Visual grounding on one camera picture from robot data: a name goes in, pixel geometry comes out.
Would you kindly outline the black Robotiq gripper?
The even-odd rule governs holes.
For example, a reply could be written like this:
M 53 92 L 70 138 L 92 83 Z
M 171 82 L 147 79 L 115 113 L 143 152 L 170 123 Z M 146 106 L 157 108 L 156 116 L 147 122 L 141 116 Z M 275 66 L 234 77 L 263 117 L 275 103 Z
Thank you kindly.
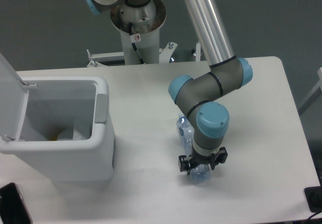
M 180 172 L 186 172 L 187 175 L 190 175 L 191 170 L 199 165 L 210 165 L 211 170 L 214 170 L 217 165 L 224 164 L 227 157 L 228 153 L 225 147 L 221 147 L 216 154 L 211 153 L 209 156 L 203 156 L 192 150 L 190 156 L 179 156 L 178 166 Z

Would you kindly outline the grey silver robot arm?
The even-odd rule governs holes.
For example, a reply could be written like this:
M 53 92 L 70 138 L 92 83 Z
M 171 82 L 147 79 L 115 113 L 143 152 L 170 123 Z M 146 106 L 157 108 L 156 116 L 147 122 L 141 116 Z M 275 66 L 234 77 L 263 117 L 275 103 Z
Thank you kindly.
M 159 29 L 166 19 L 161 0 L 86 0 L 94 14 L 110 11 L 119 31 L 127 65 L 160 62 Z M 252 80 L 248 61 L 233 53 L 214 0 L 184 0 L 209 64 L 209 72 L 194 79 L 175 78 L 169 95 L 194 128 L 192 150 L 179 156 L 179 169 L 191 172 L 200 165 L 215 168 L 227 159 L 221 145 L 228 129 L 228 110 L 217 99 Z

